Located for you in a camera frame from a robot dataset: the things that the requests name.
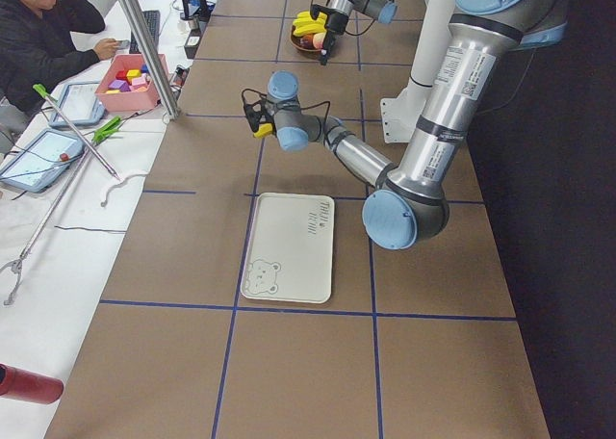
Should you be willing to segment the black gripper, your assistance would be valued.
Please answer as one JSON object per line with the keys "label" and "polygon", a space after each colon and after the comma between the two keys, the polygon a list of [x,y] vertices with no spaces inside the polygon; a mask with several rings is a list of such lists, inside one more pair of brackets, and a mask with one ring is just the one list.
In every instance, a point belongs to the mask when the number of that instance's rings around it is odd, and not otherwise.
{"label": "black gripper", "polygon": [[321,47],[319,62],[321,65],[327,65],[337,37],[345,33],[347,27],[347,14],[332,8],[327,8],[326,6],[312,4],[310,8],[311,17],[317,19],[320,13],[325,14],[326,19],[324,23],[325,37]]}
{"label": "black gripper", "polygon": [[[252,103],[249,103],[245,97],[248,92],[255,93],[258,99]],[[241,98],[243,101],[244,117],[246,118],[252,133],[257,130],[257,126],[261,123],[268,122],[274,126],[273,116],[268,110],[268,104],[270,102],[265,93],[246,88],[242,90]]]}

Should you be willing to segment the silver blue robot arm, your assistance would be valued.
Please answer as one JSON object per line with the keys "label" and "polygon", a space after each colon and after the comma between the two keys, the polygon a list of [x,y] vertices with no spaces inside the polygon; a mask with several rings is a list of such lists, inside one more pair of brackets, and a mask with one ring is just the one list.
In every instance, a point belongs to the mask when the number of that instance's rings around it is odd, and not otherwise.
{"label": "silver blue robot arm", "polygon": [[337,38],[347,31],[352,12],[365,15],[381,24],[389,24],[397,8],[395,0],[327,0],[325,6],[311,3],[310,15],[313,19],[321,13],[325,15],[325,36],[320,48],[320,64],[327,65]]}
{"label": "silver blue robot arm", "polygon": [[373,186],[362,221],[369,237],[404,249],[438,235],[449,219],[442,188],[483,93],[509,51],[559,42],[569,0],[425,0],[426,13],[407,87],[381,104],[391,139],[406,143],[399,163],[359,140],[332,115],[299,104],[298,81],[274,72],[266,91],[244,105],[254,136],[282,149],[320,142],[358,179]]}

